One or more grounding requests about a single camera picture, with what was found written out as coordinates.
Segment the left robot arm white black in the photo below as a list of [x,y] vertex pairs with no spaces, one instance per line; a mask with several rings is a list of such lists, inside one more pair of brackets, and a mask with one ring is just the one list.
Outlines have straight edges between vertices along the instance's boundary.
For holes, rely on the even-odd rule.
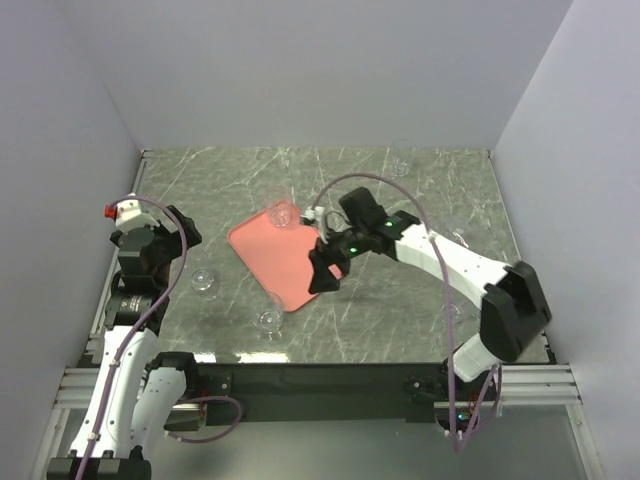
[[130,194],[105,207],[116,227],[110,240],[120,269],[105,306],[102,359],[83,423],[69,452],[50,460],[49,479],[150,478],[152,452],[173,406],[200,392],[192,354],[148,361],[178,282],[171,264],[185,262],[202,236],[173,205],[161,209],[176,227],[169,231],[144,210],[147,201]]

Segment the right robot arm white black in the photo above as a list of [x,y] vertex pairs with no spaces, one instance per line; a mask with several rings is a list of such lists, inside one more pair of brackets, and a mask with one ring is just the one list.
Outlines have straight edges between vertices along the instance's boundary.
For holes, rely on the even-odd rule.
[[441,390],[449,398],[464,398],[482,373],[516,361],[550,323],[550,307],[528,263],[508,265],[488,259],[427,229],[408,212],[389,214],[364,187],[344,195],[339,203],[347,218],[343,231],[329,227],[320,206],[307,209],[301,217],[304,225],[319,232],[309,253],[310,293],[338,290],[340,280],[331,269],[337,267],[346,276],[353,258],[374,252],[448,283],[479,309],[478,332],[456,348],[453,366],[440,375]]

